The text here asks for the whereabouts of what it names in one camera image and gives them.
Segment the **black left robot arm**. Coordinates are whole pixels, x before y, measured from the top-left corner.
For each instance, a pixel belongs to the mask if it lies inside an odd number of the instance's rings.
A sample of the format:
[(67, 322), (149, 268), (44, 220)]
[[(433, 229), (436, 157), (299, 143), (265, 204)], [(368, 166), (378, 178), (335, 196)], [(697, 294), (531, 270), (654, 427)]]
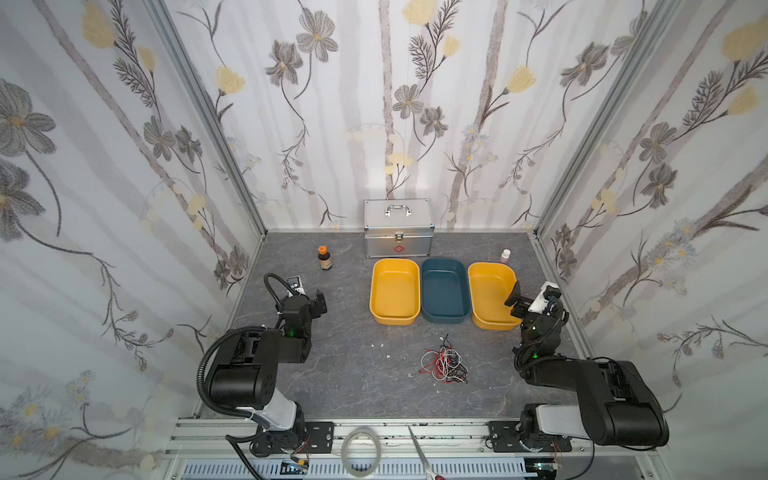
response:
[(249, 436), (225, 436), (244, 463), (248, 461), (244, 446), (257, 458), (276, 453), (296, 457), (311, 451), (311, 428), (300, 404), (279, 391), (278, 367), (306, 362), (313, 321), (328, 311), (321, 290), (309, 296), (293, 279), (274, 273), (265, 274), (263, 280), (275, 301), (275, 326), (228, 330), (204, 352), (195, 378), (204, 406), (255, 424)]

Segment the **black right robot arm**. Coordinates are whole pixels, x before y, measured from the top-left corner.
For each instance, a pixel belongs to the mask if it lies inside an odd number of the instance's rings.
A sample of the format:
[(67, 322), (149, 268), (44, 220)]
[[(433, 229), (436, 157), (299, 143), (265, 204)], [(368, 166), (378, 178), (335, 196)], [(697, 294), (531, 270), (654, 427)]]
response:
[(570, 314), (559, 286), (546, 282), (534, 298), (515, 284), (504, 302), (521, 321), (513, 365), (527, 384), (573, 392), (574, 405), (528, 404), (518, 439), (534, 451), (560, 438), (646, 451), (668, 443), (665, 411), (633, 363), (608, 357), (570, 358), (557, 352)]

